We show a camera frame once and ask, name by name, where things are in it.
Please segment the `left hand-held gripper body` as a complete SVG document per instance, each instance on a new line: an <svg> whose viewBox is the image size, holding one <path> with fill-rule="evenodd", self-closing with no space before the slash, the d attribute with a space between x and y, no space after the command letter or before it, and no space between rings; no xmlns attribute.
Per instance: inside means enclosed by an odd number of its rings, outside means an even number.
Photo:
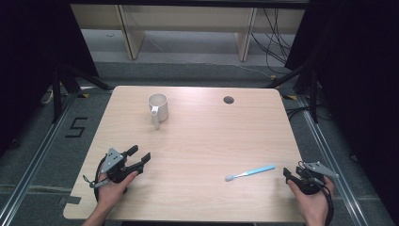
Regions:
<svg viewBox="0 0 399 226"><path fill-rule="evenodd" d="M108 151L108 154L104 158L103 168L101 169L101 173L105 173L110 181L113 183L122 182L130 173L129 167L125 165L127 162L126 153L119 153L114 148L111 148Z"/></svg>

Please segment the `black metal stand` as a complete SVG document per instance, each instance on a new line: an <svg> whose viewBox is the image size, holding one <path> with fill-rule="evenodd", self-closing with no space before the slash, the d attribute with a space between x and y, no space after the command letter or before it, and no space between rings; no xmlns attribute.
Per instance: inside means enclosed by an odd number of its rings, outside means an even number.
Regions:
<svg viewBox="0 0 399 226"><path fill-rule="evenodd" d="M295 78L297 80L295 83L294 91L296 94L303 94L306 90L310 92L310 113L311 118L314 123L317 123L317 74L314 68L314 64L310 63L308 60L300 65L295 70L284 75L282 78L273 81L271 84L265 86L266 89L274 89L279 85Z"/></svg>
<svg viewBox="0 0 399 226"><path fill-rule="evenodd" d="M77 94L81 88L78 85L76 78L80 77L88 81L97 88L104 90L112 90L113 87L102 82L97 76L92 76L85 73L73 66L67 64L57 64L52 75L52 88L53 88L53 103L54 103L54 116L53 122L56 122L62 113L61 103L61 86L64 86L68 93Z"/></svg>

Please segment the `beige wooden shelf unit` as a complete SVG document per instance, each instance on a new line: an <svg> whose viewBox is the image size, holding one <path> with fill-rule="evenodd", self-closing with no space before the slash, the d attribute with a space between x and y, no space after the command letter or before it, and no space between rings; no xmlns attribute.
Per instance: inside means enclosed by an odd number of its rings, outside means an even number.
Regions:
<svg viewBox="0 0 399 226"><path fill-rule="evenodd" d="M82 29L119 30L127 55L138 56L148 31L225 32L235 36L239 60L247 60L250 34L267 32L294 35L302 9L159 7L73 4Z"/></svg>

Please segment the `white cup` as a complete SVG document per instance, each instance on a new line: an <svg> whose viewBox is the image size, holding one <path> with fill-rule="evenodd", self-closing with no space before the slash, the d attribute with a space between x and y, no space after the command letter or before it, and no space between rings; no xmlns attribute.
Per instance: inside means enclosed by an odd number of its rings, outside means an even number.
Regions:
<svg viewBox="0 0 399 226"><path fill-rule="evenodd" d="M152 121L156 130L160 123L168 118L168 97L163 93L154 93L148 99Z"/></svg>

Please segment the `blue and white toothbrush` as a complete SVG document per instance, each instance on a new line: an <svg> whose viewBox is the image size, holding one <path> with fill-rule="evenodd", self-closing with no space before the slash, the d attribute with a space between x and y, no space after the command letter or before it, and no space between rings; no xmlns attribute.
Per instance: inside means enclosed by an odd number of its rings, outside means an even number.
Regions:
<svg viewBox="0 0 399 226"><path fill-rule="evenodd" d="M245 176L249 176L249 175L253 175L253 174L257 174L257 173L261 173L261 172L265 172L265 171L269 171L269 170L274 170L274 169L275 169L275 166L273 166L273 165L264 166L264 167L257 168L257 169L250 169L250 170L244 171L240 174L226 176L225 182L230 182L239 177L245 177Z"/></svg>

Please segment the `metal floor rail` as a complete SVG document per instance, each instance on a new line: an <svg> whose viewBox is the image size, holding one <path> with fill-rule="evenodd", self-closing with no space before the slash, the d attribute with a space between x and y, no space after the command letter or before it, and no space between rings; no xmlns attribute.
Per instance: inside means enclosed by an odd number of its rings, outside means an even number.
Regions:
<svg viewBox="0 0 399 226"><path fill-rule="evenodd" d="M335 178L334 182L354 226L369 226L369 222L365 217L353 190L347 183L347 179L334 156L331 146L328 144L323 132L321 131L319 123L311 116L310 111L304 112L304 118L306 119L315 142L323 156L324 162L331 170L339 174L339 177Z"/></svg>
<svg viewBox="0 0 399 226"><path fill-rule="evenodd" d="M65 102L61 105L60 115L52 121L43 140L40 142L40 146L36 149L35 154L24 169L24 174L12 188L7 202L0 210L0 226L9 226L13 220L46 155L49 153L50 147L54 143L56 135L76 97L76 94L70 94L65 99Z"/></svg>

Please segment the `grey tape strip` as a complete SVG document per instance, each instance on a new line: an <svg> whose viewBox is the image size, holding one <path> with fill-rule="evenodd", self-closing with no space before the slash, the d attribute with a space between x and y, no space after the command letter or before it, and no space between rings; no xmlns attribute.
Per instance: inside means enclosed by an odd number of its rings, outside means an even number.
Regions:
<svg viewBox="0 0 399 226"><path fill-rule="evenodd" d="M59 204L79 204L81 201L81 197L75 196L63 196L59 200Z"/></svg>

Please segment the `person's right hand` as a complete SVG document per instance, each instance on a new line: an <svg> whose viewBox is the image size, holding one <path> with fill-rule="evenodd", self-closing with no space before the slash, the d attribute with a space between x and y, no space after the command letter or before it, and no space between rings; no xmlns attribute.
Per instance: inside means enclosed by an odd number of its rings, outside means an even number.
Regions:
<svg viewBox="0 0 399 226"><path fill-rule="evenodd" d="M328 203L322 191L313 195L305 195L294 182L289 181L287 184L295 194L298 209L305 222L307 218L324 218L327 220Z"/></svg>

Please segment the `person's left hand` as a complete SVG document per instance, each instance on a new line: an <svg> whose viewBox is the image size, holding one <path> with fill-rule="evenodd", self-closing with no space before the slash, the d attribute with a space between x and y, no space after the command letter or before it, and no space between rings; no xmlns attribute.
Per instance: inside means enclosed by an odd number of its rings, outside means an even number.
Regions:
<svg viewBox="0 0 399 226"><path fill-rule="evenodd" d="M118 184L108 182L106 185L101 186L98 191L99 198L95 212L102 216L107 216L120 201L124 190L134 181L136 177L137 172L134 171Z"/></svg>

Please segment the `black curtain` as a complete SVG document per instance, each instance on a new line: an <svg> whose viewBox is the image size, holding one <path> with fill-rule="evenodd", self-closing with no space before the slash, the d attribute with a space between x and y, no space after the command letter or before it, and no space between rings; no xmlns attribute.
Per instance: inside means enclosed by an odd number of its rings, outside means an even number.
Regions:
<svg viewBox="0 0 399 226"><path fill-rule="evenodd" d="M0 156L53 76L97 70L69 0L0 0Z"/></svg>
<svg viewBox="0 0 399 226"><path fill-rule="evenodd" d="M399 226L399 0L343 0L338 30L317 60L335 121Z"/></svg>

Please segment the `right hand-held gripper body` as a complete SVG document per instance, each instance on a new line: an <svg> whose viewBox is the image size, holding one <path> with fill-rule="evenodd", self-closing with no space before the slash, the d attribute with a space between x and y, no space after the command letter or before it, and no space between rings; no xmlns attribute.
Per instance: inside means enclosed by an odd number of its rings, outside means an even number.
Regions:
<svg viewBox="0 0 399 226"><path fill-rule="evenodd" d="M326 184L325 177L339 178L340 175L335 171L329 169L321 162L306 163L300 161L297 167L301 167L306 172L306 177L301 178L296 181L296 185L299 187L300 191L305 195L313 195L321 190L321 188Z"/></svg>

